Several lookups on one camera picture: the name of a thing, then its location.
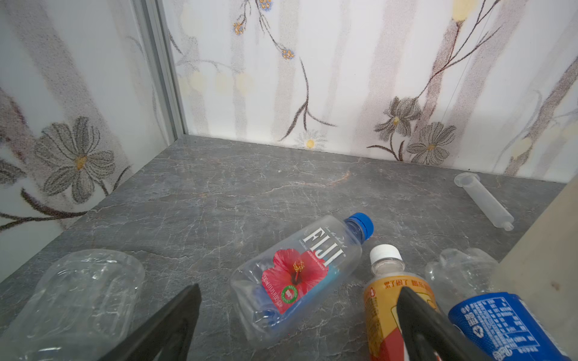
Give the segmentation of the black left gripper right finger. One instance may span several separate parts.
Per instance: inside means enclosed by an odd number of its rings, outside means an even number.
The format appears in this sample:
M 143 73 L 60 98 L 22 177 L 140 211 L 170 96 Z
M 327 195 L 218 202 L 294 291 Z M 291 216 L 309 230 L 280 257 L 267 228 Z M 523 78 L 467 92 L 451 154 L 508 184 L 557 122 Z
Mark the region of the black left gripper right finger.
M 409 287 L 400 291 L 397 316 L 411 360 L 492 360 Z

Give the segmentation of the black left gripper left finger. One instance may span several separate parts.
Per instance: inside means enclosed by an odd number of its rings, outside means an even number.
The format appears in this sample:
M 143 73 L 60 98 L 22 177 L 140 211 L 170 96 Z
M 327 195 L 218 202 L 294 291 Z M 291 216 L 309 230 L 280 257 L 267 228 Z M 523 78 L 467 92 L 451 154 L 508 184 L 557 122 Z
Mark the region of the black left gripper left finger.
M 186 360 L 200 315 L 200 286 L 185 287 L 102 360 Z

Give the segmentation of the orange tea bottle white cap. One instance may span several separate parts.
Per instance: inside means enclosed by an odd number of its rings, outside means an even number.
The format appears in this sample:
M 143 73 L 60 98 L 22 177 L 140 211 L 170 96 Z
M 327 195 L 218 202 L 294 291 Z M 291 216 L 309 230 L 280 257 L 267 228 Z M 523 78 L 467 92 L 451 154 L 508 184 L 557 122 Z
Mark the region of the orange tea bottle white cap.
M 409 287 L 434 310 L 434 292 L 427 281 L 406 272 L 400 251 L 393 245 L 377 245 L 370 251 L 372 280 L 364 290 L 364 311 L 371 360 L 408 360 L 403 341 L 397 301 L 403 287 Z

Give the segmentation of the Fiji water bottle blue cap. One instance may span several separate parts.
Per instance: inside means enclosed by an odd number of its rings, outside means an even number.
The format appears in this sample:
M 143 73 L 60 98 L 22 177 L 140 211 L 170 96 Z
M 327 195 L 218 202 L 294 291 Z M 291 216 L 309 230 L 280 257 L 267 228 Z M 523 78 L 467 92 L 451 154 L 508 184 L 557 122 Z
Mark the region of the Fiji water bottle blue cap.
M 328 215 L 239 266 L 230 286 L 248 342 L 273 346 L 313 315 L 357 269 L 373 232 L 363 213 Z

